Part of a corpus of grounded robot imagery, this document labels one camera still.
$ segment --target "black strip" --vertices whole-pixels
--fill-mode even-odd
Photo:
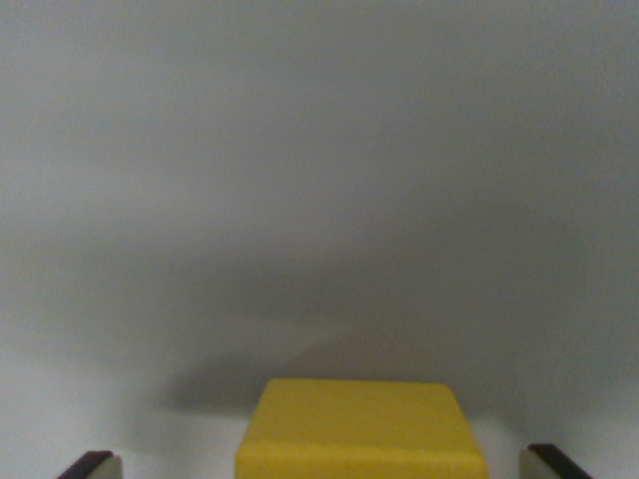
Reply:
[[[554,444],[530,444],[528,450],[534,452],[561,479],[593,479]]]
[[[111,451],[89,451],[64,471],[58,479],[85,479],[110,457],[113,457]]]

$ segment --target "white backdrop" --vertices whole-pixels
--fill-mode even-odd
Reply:
[[[220,477],[274,376],[639,467],[639,4],[0,6],[0,470]]]

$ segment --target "gray wall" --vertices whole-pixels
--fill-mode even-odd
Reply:
[[[0,477],[231,477],[274,376],[639,466],[635,2],[0,6]]]

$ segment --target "yellow block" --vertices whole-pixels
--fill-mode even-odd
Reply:
[[[236,456],[236,479],[485,479],[448,387],[275,379]]]

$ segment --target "yellow object top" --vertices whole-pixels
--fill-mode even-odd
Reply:
[[[447,386],[315,379],[269,383],[238,451],[236,477],[359,477],[352,461],[377,464],[367,477],[382,470],[391,477],[391,464],[410,465],[415,474],[397,469],[403,477],[486,477]],[[438,472],[428,475],[431,466]]]

